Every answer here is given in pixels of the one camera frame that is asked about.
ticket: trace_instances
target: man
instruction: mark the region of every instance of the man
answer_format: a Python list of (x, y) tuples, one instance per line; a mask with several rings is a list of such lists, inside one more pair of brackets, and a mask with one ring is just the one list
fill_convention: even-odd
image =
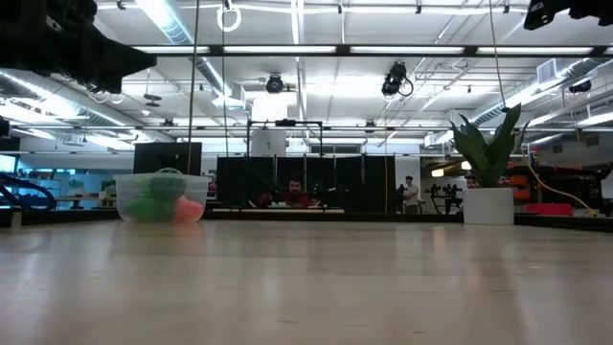
[[(303, 192), (303, 184), (297, 177), (289, 178), (287, 192), (282, 196), (285, 205), (292, 208), (307, 208), (311, 205), (308, 194)], [(260, 198), (260, 207), (268, 207), (272, 203), (272, 195), (265, 193)]]
[(420, 213), (420, 187), (413, 184), (413, 176), (406, 176), (406, 190), (404, 190), (404, 213), (407, 215), (418, 215)]

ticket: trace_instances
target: ceiling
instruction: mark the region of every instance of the ceiling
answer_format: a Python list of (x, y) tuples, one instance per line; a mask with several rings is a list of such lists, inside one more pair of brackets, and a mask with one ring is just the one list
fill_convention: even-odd
[[(168, 0), (174, 3), (186, 28), (195, 34), (195, 1)], [(452, 15), (403, 12), (406, 4), (415, 1), (400, 0), (344, 0), (344, 9), (376, 10), (339, 14), (337, 0), (305, 0), (304, 24), (299, 42), (292, 33), (292, 1), (262, 0), (239, 1), (234, 5), (249, 5), (254, 9), (241, 9), (242, 20), (237, 29), (224, 33), (217, 25), (217, 8), (220, 1), (201, 1), (198, 43), (207, 44), (492, 44), (489, 14)], [(167, 38), (136, 3), (125, 1), (127, 9), (120, 11), (115, 1), (101, 1), (96, 26), (110, 38), (127, 45), (167, 45)], [(529, 0), (510, 0), (514, 9), (525, 10)], [(425, 9), (488, 9), (488, 0), (422, 0)], [(494, 0), (495, 8), (505, 1)], [(318, 10), (333, 12), (312, 13)], [(378, 13), (387, 9), (391, 13)], [(233, 15), (227, 14), (231, 24)], [(524, 13), (494, 13), (493, 26), (498, 44), (523, 45), (608, 45), (611, 43), (611, 27), (598, 26), (595, 18), (573, 20), (559, 14), (553, 23), (529, 32), (523, 29)], [(493, 58), (444, 58), (421, 60), (419, 57), (302, 57), (305, 76), (305, 113), (310, 121), (323, 121), (331, 125), (363, 126), (366, 120), (389, 126), (447, 126), (455, 113), (471, 114), (485, 104), (500, 100), (496, 63)], [(536, 67), (546, 58), (501, 58), (500, 77), (505, 91), (533, 78)], [(380, 93), (384, 75), (395, 61), (402, 61), (415, 84), (411, 97), (388, 104)], [(248, 102), (263, 95), (262, 80), (272, 73), (281, 74), (291, 85), (298, 83), (298, 69), (294, 57), (210, 57), (209, 62), (227, 82), (243, 86)], [(124, 94), (108, 99), (108, 95), (96, 96), (100, 103), (109, 106), (144, 124), (159, 125), (165, 119), (186, 125), (190, 114), (192, 64), (185, 57), (159, 57), (158, 65), (125, 78)], [(593, 92), (608, 90), (609, 71), (594, 77)], [(194, 124), (200, 126), (222, 125), (224, 116), (228, 125), (245, 124), (244, 110), (215, 107), (216, 98), (210, 85), (195, 71), (193, 103)], [(76, 83), (67, 87), (85, 94)], [(160, 107), (144, 106), (145, 93), (161, 96)], [(284, 93), (288, 101), (288, 117), (299, 119), (298, 97), (295, 91)], [(562, 105), (560, 92), (556, 91), (536, 102), (525, 104), (525, 110), (534, 116), (549, 113)], [(145, 116), (143, 110), (150, 111)], [(231, 131), (231, 135), (240, 135)], [(196, 133), (199, 136), (219, 136), (223, 132)], [(401, 132), (401, 137), (423, 137), (426, 132)], [(175, 137), (185, 133), (174, 132)]]

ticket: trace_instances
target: white planter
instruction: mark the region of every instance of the white planter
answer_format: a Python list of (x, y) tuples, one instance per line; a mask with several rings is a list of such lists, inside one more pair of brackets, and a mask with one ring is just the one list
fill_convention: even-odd
[(513, 225), (513, 188), (469, 188), (464, 191), (464, 223)]

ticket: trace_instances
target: yellow cable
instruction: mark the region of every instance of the yellow cable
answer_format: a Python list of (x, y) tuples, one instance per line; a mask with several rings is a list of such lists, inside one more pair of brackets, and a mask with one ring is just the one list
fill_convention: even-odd
[[(522, 150), (522, 155), (524, 156), (524, 158), (526, 157), (526, 155), (525, 155), (525, 153), (524, 153), (524, 150)], [(543, 183), (543, 181), (541, 181), (541, 180), (540, 180), (540, 178), (538, 178), (538, 175), (537, 175), (537, 174), (536, 174), (536, 172), (534, 171), (533, 167), (530, 165), (530, 162), (528, 162), (528, 169), (529, 169), (529, 170), (530, 170), (530, 172), (531, 172), (531, 173), (534, 175), (534, 178), (536, 178), (536, 181), (538, 181), (538, 183), (539, 183), (541, 186), (545, 187), (546, 189), (548, 189), (548, 190), (549, 190), (549, 191), (551, 191), (551, 192), (558, 193), (559, 195), (562, 195), (562, 196), (568, 196), (568, 197), (570, 197), (570, 198), (572, 198), (572, 199), (574, 199), (574, 200), (578, 201), (578, 202), (579, 202), (581, 205), (583, 205), (583, 206), (585, 207), (585, 209), (587, 210), (587, 212), (589, 212), (589, 214), (590, 214), (590, 215), (592, 215), (592, 216), (594, 216), (594, 217), (596, 217), (596, 216), (598, 215), (598, 212), (596, 212), (596, 211), (595, 211), (594, 209), (592, 209), (591, 207), (587, 206), (587, 204), (586, 204), (585, 202), (583, 202), (583, 200), (581, 200), (580, 198), (578, 198), (578, 197), (576, 197), (576, 196), (574, 196), (574, 195), (568, 194), (568, 193), (566, 193), (566, 192), (562, 192), (562, 191), (559, 191), (559, 190), (553, 189), (553, 188), (549, 187), (548, 185), (546, 185), (545, 183)]]

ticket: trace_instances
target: clear plastic bin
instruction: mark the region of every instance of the clear plastic bin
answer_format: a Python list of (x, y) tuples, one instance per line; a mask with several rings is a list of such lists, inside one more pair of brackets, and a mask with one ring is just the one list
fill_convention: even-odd
[(124, 220), (195, 222), (202, 218), (209, 180), (180, 172), (115, 175), (117, 210)]

